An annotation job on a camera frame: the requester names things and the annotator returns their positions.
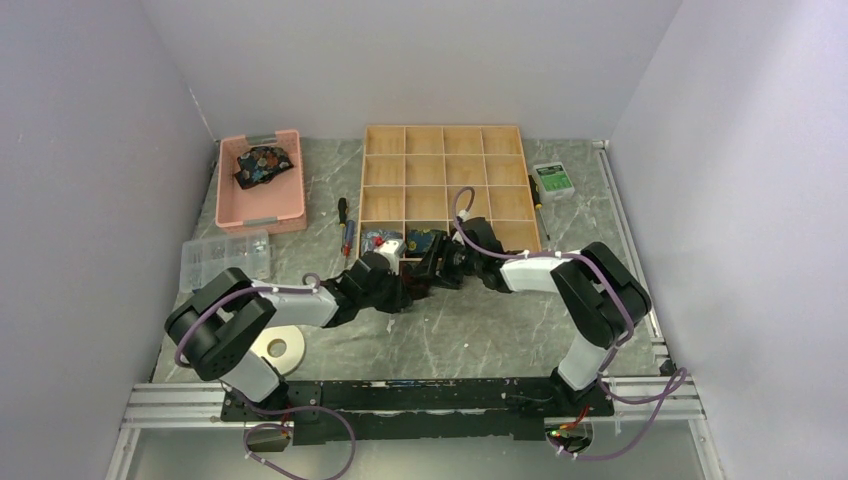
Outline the dark red floral tie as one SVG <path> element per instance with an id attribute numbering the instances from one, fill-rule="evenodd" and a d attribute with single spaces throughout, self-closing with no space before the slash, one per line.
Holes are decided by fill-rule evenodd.
<path id="1" fill-rule="evenodd" d="M 410 273 L 401 275 L 403 286 L 410 300 L 415 302 L 423 300 L 429 296 L 431 283 L 430 280 L 424 277 L 415 277 Z"/>

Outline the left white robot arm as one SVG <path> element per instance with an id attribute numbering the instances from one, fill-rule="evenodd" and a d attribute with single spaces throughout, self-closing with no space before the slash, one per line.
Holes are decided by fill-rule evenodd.
<path id="1" fill-rule="evenodd" d="M 264 420 L 287 406 L 279 368 L 252 349 L 261 334 L 280 326 L 335 328 L 362 310 L 395 314 L 413 303 L 398 268 L 375 253 L 329 279 L 314 274 L 302 286 L 249 278 L 231 267 L 198 290 L 165 320 L 176 346 L 175 361 L 204 381 L 220 381 L 248 399 Z"/>

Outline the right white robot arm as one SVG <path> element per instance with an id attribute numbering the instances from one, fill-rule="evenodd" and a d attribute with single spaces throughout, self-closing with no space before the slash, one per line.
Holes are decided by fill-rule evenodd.
<path id="1" fill-rule="evenodd" d="M 468 276 L 500 293 L 557 294 L 577 335 L 553 371 L 557 411 L 574 415 L 611 362 L 652 309 L 647 290 L 602 242 L 572 252 L 508 251 L 482 217 L 457 219 L 438 232 L 420 261 L 405 273 L 410 286 L 458 289 Z"/>

